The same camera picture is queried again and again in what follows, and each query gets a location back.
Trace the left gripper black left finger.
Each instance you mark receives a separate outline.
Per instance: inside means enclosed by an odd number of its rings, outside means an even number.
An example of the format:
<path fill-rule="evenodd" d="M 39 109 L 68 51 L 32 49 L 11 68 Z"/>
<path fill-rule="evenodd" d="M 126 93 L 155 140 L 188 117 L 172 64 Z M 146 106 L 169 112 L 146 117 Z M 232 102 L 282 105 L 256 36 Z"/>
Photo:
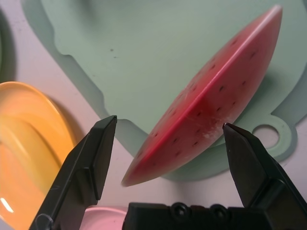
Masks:
<path fill-rule="evenodd" d="M 89 206 L 101 199 L 117 117 L 95 123 L 71 150 L 38 210 L 31 230 L 78 230 Z"/>

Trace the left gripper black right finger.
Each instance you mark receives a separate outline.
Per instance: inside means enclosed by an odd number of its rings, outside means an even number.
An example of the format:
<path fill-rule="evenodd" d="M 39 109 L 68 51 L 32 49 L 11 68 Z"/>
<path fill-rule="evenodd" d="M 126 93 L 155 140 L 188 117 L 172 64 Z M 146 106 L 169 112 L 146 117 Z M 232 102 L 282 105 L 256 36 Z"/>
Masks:
<path fill-rule="evenodd" d="M 307 203 L 281 165 L 250 132 L 225 123 L 228 163 L 241 202 L 262 211 L 273 230 L 305 230 Z"/>

